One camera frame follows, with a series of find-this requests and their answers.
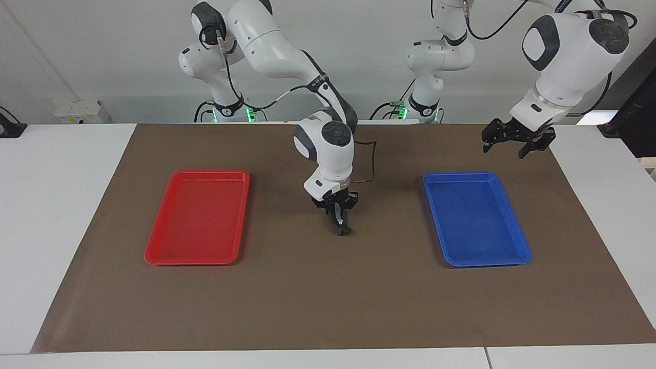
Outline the blue plastic tray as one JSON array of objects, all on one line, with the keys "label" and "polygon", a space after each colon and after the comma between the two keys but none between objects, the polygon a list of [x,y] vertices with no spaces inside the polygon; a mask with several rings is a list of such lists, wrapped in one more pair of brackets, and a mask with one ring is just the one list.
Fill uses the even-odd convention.
[{"label": "blue plastic tray", "polygon": [[525,265],[534,255],[501,179],[492,171],[423,176],[440,248],[454,267]]}]

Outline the brown table mat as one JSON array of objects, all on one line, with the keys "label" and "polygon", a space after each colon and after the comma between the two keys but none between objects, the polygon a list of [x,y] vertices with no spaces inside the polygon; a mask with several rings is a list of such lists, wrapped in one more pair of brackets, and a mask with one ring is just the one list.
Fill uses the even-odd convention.
[{"label": "brown table mat", "polygon": [[[656,329],[550,151],[482,152],[478,125],[361,126],[376,178],[338,236],[302,183],[291,125],[138,125],[31,350],[344,350],[656,343]],[[251,175],[228,266],[154,266],[169,178]],[[441,255],[431,171],[499,175],[532,261],[459,269]]]}]

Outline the black monitor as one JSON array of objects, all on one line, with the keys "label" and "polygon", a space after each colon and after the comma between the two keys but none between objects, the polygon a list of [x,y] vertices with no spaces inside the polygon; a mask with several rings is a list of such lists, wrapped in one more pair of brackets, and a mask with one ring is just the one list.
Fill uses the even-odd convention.
[{"label": "black monitor", "polygon": [[656,157],[656,38],[614,82],[610,102],[618,111],[600,133],[621,139],[634,157]]}]

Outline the red plastic tray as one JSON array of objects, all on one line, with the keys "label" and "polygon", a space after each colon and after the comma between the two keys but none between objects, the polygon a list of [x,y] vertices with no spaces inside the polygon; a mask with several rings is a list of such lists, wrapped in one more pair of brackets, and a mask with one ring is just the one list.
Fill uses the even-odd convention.
[{"label": "red plastic tray", "polygon": [[251,176],[245,170],[178,170],[146,245],[157,266],[229,265],[241,247]]}]

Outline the white power strip box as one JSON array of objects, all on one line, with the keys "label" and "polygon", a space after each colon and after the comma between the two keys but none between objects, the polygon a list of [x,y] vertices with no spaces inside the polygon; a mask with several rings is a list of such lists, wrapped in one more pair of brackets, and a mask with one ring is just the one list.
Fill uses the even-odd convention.
[{"label": "white power strip box", "polygon": [[57,102],[54,118],[59,124],[112,124],[113,118],[100,100]]}]

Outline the black clamp on table edge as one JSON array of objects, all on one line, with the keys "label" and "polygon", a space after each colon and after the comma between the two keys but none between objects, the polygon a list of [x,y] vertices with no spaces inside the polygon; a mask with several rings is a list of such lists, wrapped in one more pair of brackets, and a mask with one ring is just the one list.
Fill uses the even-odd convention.
[{"label": "black clamp on table edge", "polygon": [[0,105],[0,138],[19,138],[26,130],[28,124],[21,122],[7,108]]}]

